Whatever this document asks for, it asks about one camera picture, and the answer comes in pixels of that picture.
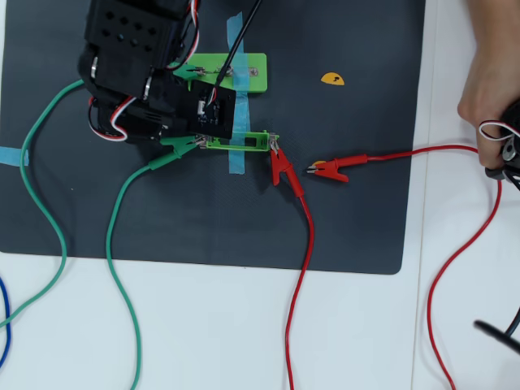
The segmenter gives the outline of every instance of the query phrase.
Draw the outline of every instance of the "yellow guitar pick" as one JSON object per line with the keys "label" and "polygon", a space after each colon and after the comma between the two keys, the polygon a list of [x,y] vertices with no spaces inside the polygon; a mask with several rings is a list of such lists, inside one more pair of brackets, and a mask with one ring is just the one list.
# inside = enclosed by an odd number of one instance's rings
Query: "yellow guitar pick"
{"label": "yellow guitar pick", "polygon": [[345,85],[343,77],[331,71],[322,77],[322,82],[330,85]]}

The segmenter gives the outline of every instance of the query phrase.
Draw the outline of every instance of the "finger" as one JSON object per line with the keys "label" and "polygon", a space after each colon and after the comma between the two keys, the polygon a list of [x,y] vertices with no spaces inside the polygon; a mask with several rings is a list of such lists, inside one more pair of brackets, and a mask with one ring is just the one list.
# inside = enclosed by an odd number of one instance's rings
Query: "finger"
{"label": "finger", "polygon": [[[501,136],[501,130],[498,126],[486,126],[484,131],[490,137],[499,138]],[[477,130],[477,145],[479,147],[480,163],[486,168],[497,169],[504,165],[504,160],[501,156],[503,142],[487,140]]]}

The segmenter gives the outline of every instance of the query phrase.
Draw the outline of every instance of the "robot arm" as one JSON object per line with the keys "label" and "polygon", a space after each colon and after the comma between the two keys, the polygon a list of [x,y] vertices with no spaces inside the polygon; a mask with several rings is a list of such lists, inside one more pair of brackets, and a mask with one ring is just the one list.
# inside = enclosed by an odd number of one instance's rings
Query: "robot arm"
{"label": "robot arm", "polygon": [[92,0],[79,73],[97,107],[100,133],[116,137],[117,106],[136,100],[118,118],[132,143],[193,132],[232,137],[236,94],[218,88],[218,99],[199,115],[212,86],[188,82],[167,67],[185,50],[189,0]]}

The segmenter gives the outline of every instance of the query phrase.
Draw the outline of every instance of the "green cable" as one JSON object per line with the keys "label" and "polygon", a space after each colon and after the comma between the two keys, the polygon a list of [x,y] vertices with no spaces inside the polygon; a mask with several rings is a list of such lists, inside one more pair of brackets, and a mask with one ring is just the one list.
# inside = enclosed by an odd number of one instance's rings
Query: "green cable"
{"label": "green cable", "polygon": [[59,243],[62,246],[62,263],[59,266],[58,272],[56,272],[56,275],[54,278],[47,284],[38,294],[36,294],[31,299],[28,299],[23,305],[21,305],[18,309],[15,310],[13,314],[11,314],[8,318],[6,318],[4,321],[0,323],[0,327],[5,327],[8,323],[10,323],[13,319],[15,319],[18,314],[20,314],[22,311],[24,311],[29,305],[31,305],[33,302],[37,301],[41,297],[43,297],[58,281],[59,277],[63,273],[63,269],[65,268],[65,263],[67,262],[67,244],[65,243],[65,237],[63,236],[62,230],[59,228],[58,224],[50,214],[50,212],[46,209],[46,207],[41,202],[40,198],[36,195],[36,192],[34,191],[32,185],[29,183],[29,179],[27,177],[27,172],[25,171],[25,154],[27,153],[27,150],[29,149],[29,146],[31,145],[31,141],[33,140],[34,134],[38,130],[38,128],[41,126],[41,124],[46,120],[47,116],[49,116],[50,112],[56,107],[56,105],[59,103],[60,100],[65,97],[69,92],[71,92],[73,89],[76,89],[83,85],[83,81],[77,81],[76,83],[70,84],[68,87],[63,89],[60,93],[56,95],[56,97],[50,102],[50,104],[47,106],[45,111],[40,115],[40,118],[36,121],[36,123],[32,126],[31,130],[29,131],[29,134],[25,138],[24,145],[22,146],[22,154],[20,155],[20,161],[19,161],[19,171],[22,174],[22,180],[24,181],[25,188],[29,192],[29,195],[31,195],[31,198],[34,200],[38,208],[41,210],[43,215],[47,218],[47,220],[50,222],[52,227],[54,228],[54,231],[58,235]]}
{"label": "green cable", "polygon": [[[27,172],[25,171],[25,161],[24,157],[27,153],[27,150],[29,149],[29,146],[31,145],[31,141],[33,140],[34,134],[40,128],[40,126],[45,122],[47,117],[49,116],[50,112],[58,105],[58,103],[73,89],[76,89],[83,85],[83,81],[79,80],[75,83],[70,84],[66,88],[64,88],[60,93],[56,95],[56,97],[52,100],[52,102],[49,103],[47,108],[43,111],[43,113],[40,115],[40,118],[36,121],[36,123],[32,126],[31,130],[29,131],[27,137],[25,138],[24,144],[22,145],[21,150],[21,156],[20,156],[20,164],[19,164],[19,170],[22,174],[22,180],[24,181],[25,188],[29,192],[29,195],[31,195],[31,198],[34,200],[38,208],[41,210],[43,215],[47,218],[47,220],[50,222],[51,226],[53,227],[54,231],[58,235],[59,243],[62,247],[62,262],[59,266],[58,272],[56,272],[56,275],[54,278],[34,297],[28,299],[23,305],[21,305],[18,309],[15,310],[15,312],[6,318],[3,322],[0,323],[0,327],[5,327],[8,323],[10,323],[13,319],[15,319],[22,311],[24,311],[29,305],[31,305],[33,302],[37,301],[41,297],[43,297],[58,281],[59,277],[63,273],[63,270],[65,269],[65,264],[67,263],[67,243],[65,242],[65,236],[63,235],[62,230],[60,229],[58,223],[53,218],[53,216],[50,214],[50,212],[47,210],[47,208],[43,205],[40,198],[37,196],[36,192],[34,191],[34,188],[32,187],[31,183],[29,182],[29,179],[27,177]],[[136,374],[134,377],[134,381],[132,384],[132,390],[135,390],[137,387],[137,383],[139,382],[139,377],[141,375],[141,358],[142,358],[142,348],[141,348],[141,331],[139,329],[139,323],[137,322],[137,316],[136,312],[133,309],[133,305],[130,302],[130,298],[128,297],[128,294],[124,290],[123,285],[121,284],[121,281],[119,280],[119,277],[117,276],[117,273],[115,272],[114,263],[112,260],[112,251],[111,251],[111,240],[112,240],[112,232],[114,231],[114,225],[115,220],[117,219],[117,214],[119,212],[119,208],[121,206],[121,201],[123,200],[123,196],[125,192],[127,191],[130,184],[140,175],[147,172],[150,169],[149,166],[141,168],[139,171],[131,175],[127,181],[124,183],[123,187],[121,188],[121,191],[119,192],[119,196],[117,198],[117,201],[115,202],[114,211],[112,213],[112,218],[110,219],[110,224],[108,227],[108,232],[106,233],[106,260],[108,261],[108,267],[110,268],[110,273],[112,274],[112,277],[114,278],[115,283],[117,284],[117,287],[119,288],[121,295],[123,295],[124,300],[127,303],[128,310],[130,311],[130,315],[132,316],[133,325],[136,331],[136,344],[137,344],[137,364],[136,364]]]}
{"label": "green cable", "polygon": [[133,175],[131,175],[127,181],[124,182],[123,187],[119,191],[119,195],[117,200],[115,201],[114,211],[112,211],[112,218],[110,219],[110,223],[108,225],[108,231],[106,232],[106,260],[108,261],[108,267],[110,268],[110,273],[114,278],[117,287],[119,288],[121,295],[123,295],[124,300],[127,302],[128,310],[130,311],[130,315],[132,316],[133,326],[136,331],[136,346],[137,346],[137,362],[136,362],[136,374],[134,376],[134,380],[132,383],[132,390],[135,390],[137,387],[137,383],[139,382],[139,377],[141,376],[141,359],[142,359],[142,347],[141,347],[141,331],[139,329],[139,323],[137,321],[136,311],[133,309],[132,302],[128,297],[126,291],[124,291],[124,287],[121,284],[121,280],[117,276],[117,272],[115,272],[114,262],[112,261],[112,232],[114,231],[115,220],[117,219],[117,214],[119,213],[119,208],[121,207],[121,202],[123,201],[124,194],[127,192],[130,184],[140,175],[150,170],[149,166],[142,167],[140,170],[136,171]]}

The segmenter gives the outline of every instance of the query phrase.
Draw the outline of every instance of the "blue cable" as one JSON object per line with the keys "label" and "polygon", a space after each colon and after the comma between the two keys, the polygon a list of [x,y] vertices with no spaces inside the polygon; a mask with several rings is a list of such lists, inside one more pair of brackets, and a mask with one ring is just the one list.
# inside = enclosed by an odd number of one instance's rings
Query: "blue cable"
{"label": "blue cable", "polygon": [[[0,278],[0,289],[2,290],[3,302],[6,306],[6,319],[8,319],[9,316],[11,315],[11,308],[9,306],[9,297],[7,296],[6,285],[3,283],[2,278]],[[8,323],[6,325],[6,330],[7,330],[6,348],[3,350],[2,358],[0,358],[0,368],[2,368],[3,363],[6,362],[7,354],[9,353],[9,347],[11,347],[11,323]]]}

